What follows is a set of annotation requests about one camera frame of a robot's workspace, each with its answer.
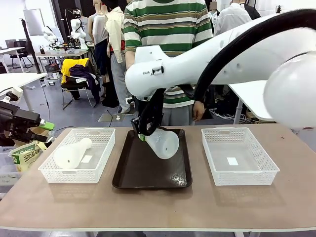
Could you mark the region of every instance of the plastic storage bin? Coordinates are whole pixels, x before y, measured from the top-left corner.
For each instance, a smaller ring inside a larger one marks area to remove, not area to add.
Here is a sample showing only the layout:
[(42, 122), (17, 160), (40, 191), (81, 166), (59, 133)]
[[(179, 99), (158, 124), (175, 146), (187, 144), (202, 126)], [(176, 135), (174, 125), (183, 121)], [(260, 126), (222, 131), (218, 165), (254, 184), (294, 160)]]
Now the plastic storage bin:
[(115, 144), (113, 128), (72, 129), (58, 147), (90, 138), (92, 147), (85, 155), (92, 156), (89, 163), (80, 163), (76, 169), (60, 169), (54, 160), (54, 152), (39, 167), (49, 183), (98, 183)]
[(14, 147), (0, 147), (0, 194), (6, 194), (21, 177), (16, 170), (10, 151)]
[(271, 185), (280, 171), (248, 128), (202, 129), (215, 185)]

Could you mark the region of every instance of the person's hand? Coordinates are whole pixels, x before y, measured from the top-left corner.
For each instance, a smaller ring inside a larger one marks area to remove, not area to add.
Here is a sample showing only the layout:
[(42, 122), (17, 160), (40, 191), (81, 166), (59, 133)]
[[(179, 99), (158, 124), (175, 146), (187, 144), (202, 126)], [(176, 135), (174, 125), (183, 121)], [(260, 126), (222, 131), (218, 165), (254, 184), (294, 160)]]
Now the person's hand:
[(193, 104), (193, 120), (200, 121), (204, 115), (204, 104), (201, 101), (195, 101)]
[(108, 57), (110, 57), (110, 48), (109, 47), (107, 47), (107, 55), (108, 55)]

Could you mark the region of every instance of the white bottle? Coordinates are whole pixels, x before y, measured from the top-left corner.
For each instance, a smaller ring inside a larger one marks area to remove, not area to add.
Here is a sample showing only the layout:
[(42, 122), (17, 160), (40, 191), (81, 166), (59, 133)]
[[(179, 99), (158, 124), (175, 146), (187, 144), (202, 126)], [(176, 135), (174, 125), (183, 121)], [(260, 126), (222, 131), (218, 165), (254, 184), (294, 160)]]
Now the white bottle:
[(56, 149), (54, 160), (61, 169), (76, 169), (85, 153), (92, 146), (89, 138), (83, 138), (80, 142), (66, 145)]
[(179, 137), (172, 131), (156, 129), (156, 131), (145, 137), (145, 141), (153, 149), (160, 159), (173, 157), (179, 149)]

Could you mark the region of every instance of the brown tabletop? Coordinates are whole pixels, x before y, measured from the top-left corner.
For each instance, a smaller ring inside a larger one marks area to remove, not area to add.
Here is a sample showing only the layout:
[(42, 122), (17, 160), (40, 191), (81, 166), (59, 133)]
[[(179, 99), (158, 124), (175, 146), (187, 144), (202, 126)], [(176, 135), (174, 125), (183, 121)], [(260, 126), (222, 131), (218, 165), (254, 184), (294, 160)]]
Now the brown tabletop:
[(35, 56), (37, 58), (42, 58), (42, 57), (79, 57), (81, 55), (86, 54), (88, 51), (80, 51), (79, 53), (75, 53), (75, 54), (67, 54), (62, 53), (62, 54), (58, 54), (58, 53), (52, 53), (52, 52), (45, 52), (45, 54), (41, 54), (41, 53), (36, 53)]
[(98, 184), (49, 184), (39, 165), (66, 129), (0, 202), (0, 226), (31, 230), (289, 231), (316, 229), (316, 154), (278, 124), (251, 129), (280, 173), (271, 186), (217, 187), (202, 145), (202, 128), (186, 132), (193, 184), (173, 191), (122, 191), (112, 178), (127, 132), (116, 144)]

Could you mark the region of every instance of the red cloth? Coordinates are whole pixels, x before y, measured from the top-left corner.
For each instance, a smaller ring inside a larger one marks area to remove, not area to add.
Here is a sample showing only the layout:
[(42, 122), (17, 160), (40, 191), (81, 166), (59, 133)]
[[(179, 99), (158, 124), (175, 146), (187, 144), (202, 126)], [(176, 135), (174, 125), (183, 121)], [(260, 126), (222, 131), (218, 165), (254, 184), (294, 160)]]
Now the red cloth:
[(121, 51), (125, 51), (125, 41), (124, 41), (124, 40), (122, 40), (122, 41), (120, 42), (120, 50), (121, 50)]

